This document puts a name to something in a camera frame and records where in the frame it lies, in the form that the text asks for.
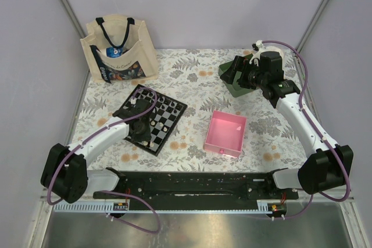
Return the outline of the black white chess board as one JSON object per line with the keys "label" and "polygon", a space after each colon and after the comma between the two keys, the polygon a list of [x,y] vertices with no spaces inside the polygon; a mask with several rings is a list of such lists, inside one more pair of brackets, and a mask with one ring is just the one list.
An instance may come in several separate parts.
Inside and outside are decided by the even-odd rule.
{"label": "black white chess board", "polygon": [[[125,140],[157,156],[185,112],[187,105],[159,92],[153,92],[143,85],[137,85],[126,101],[113,113],[113,116],[122,120],[131,117],[128,107],[130,104],[134,105],[137,99],[145,99],[151,105],[154,100],[157,100],[153,110],[148,112],[150,113],[151,140],[148,142],[148,146],[144,146],[142,142],[133,142],[129,134]],[[150,142],[154,143],[154,147],[149,146]]]}

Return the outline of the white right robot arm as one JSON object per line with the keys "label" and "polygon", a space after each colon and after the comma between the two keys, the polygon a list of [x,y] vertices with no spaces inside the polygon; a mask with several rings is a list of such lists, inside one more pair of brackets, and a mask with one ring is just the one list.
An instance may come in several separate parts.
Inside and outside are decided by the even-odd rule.
{"label": "white right robot arm", "polygon": [[245,89],[261,89],[264,98],[287,120],[304,148],[307,160],[301,168],[277,170],[273,179],[265,183],[264,191],[269,198],[278,199],[289,188],[323,195],[327,190],[345,185],[346,192],[350,192],[352,149],[339,145],[307,109],[300,89],[284,77],[279,52],[263,51],[251,59],[236,56],[220,79],[227,84],[236,82]]}

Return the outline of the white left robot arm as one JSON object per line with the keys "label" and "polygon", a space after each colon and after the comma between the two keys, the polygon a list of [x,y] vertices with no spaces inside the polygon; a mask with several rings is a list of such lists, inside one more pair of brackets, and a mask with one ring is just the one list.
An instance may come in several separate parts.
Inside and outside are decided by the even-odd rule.
{"label": "white left robot arm", "polygon": [[88,170],[99,155],[114,143],[130,134],[130,124],[149,114],[156,101],[139,99],[129,110],[119,110],[93,134],[63,146],[59,143],[50,151],[41,176],[46,187],[46,200],[56,205],[62,200],[68,203],[78,201],[84,194],[106,191],[112,198],[119,199],[126,193],[126,185],[119,175],[107,169]]}

